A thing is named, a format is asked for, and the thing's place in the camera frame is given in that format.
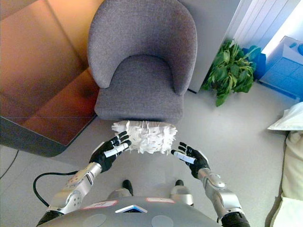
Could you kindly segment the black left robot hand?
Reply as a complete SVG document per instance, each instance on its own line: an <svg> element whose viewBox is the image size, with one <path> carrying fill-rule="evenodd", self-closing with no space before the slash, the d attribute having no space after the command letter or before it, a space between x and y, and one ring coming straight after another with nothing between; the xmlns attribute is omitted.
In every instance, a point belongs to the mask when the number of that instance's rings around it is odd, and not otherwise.
<svg viewBox="0 0 303 227"><path fill-rule="evenodd" d="M127 131L123 131L112 139L100 144L92 153L89 163L98 163L101 166L101 172L109 170L124 150L127 150L132 144L128 139Z"/></svg>

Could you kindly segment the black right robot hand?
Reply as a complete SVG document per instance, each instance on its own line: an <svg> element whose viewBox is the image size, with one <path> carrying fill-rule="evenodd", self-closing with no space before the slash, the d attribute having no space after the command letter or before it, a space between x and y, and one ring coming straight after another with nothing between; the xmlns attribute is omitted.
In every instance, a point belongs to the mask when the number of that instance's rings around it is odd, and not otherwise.
<svg viewBox="0 0 303 227"><path fill-rule="evenodd" d="M190 168L192 176L196 179L198 179L198 171L200 169L210 169L207 157L184 142L179 143L178 150L172 149L171 154L184 161Z"/></svg>

